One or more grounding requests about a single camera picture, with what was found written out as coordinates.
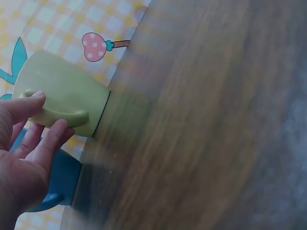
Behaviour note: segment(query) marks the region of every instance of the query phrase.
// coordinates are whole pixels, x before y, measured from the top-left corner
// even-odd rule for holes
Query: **mug handle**
[[[29,212],[41,212],[48,210],[60,204],[63,200],[64,197],[61,194],[57,193],[47,194],[43,202],[39,206],[31,209]]]
[[[34,93],[35,91],[27,90],[21,93],[19,98],[31,97]],[[62,113],[43,107],[41,114],[31,117],[29,120],[47,127],[51,127],[53,123],[60,119],[66,120],[70,128],[75,128],[85,125],[89,121],[89,115],[85,110],[79,110],[74,113]]]

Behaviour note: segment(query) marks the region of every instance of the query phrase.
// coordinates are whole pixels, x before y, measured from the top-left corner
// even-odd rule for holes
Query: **pink strawberry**
[[[82,43],[85,58],[91,62],[99,61],[106,54],[106,42],[99,34],[85,34]]]

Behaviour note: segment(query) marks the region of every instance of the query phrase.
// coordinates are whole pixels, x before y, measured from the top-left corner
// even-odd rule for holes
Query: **wooden table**
[[[307,228],[305,0],[153,0],[62,230]]]

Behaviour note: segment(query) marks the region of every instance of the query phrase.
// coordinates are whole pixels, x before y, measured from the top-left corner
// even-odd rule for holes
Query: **finger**
[[[56,148],[64,137],[67,128],[66,120],[56,121],[38,146],[25,159],[41,165],[50,174]]]
[[[0,106],[4,107],[12,116],[13,125],[40,113],[46,100],[43,91],[37,91],[32,97],[13,100],[3,100]]]
[[[65,133],[64,133],[62,139],[60,140],[60,143],[56,147],[56,152],[59,151],[59,149],[62,147],[62,145],[64,145],[74,134],[75,134],[75,130],[73,128],[67,128],[65,130]]]
[[[13,151],[13,155],[19,159],[26,158],[26,156],[39,144],[44,128],[45,127],[42,125],[31,123],[20,146]]]
[[[16,125],[14,125],[9,149],[12,148],[13,144],[15,143],[17,137],[19,136],[20,132],[22,131],[22,129],[24,128],[26,123],[27,123],[27,120],[24,120],[24,121],[22,121],[22,122],[20,122]]]

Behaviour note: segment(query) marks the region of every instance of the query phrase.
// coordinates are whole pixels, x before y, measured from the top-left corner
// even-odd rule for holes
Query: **tablecloth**
[[[50,51],[109,85],[150,0],[13,0],[0,6],[0,98],[37,50]],[[63,147],[79,158],[85,138]],[[17,230],[58,230],[64,207],[22,214]]]

